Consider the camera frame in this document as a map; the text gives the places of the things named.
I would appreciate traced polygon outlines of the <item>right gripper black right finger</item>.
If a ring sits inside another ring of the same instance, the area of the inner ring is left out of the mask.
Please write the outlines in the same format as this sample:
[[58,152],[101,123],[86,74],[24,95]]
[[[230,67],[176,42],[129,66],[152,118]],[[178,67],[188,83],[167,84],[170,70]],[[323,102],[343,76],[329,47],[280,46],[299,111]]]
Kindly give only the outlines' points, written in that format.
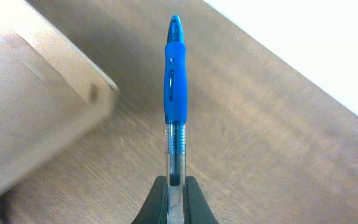
[[218,224],[193,176],[188,176],[185,180],[183,207],[185,224]]

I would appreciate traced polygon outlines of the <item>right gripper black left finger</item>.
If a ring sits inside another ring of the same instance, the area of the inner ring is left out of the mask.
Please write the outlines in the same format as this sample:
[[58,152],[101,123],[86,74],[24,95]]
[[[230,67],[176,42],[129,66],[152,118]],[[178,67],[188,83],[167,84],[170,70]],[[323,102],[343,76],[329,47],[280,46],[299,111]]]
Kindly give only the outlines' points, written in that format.
[[158,176],[132,224],[167,224],[168,185]]

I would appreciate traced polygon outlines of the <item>blue ballpoint pen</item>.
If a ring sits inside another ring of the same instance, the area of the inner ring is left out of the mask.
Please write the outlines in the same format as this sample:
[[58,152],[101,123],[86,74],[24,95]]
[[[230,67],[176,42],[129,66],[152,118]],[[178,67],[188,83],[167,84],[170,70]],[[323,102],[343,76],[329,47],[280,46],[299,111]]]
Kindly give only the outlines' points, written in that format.
[[168,223],[184,223],[187,120],[186,46],[178,15],[172,16],[165,46],[163,107],[167,153]]

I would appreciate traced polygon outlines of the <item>brown cardboard box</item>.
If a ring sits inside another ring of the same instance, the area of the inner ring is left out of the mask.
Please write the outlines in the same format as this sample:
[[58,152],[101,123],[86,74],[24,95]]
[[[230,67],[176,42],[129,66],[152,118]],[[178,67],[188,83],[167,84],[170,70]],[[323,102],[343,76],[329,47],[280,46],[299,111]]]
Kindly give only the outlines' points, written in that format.
[[0,196],[107,118],[118,87],[25,1],[0,1]]

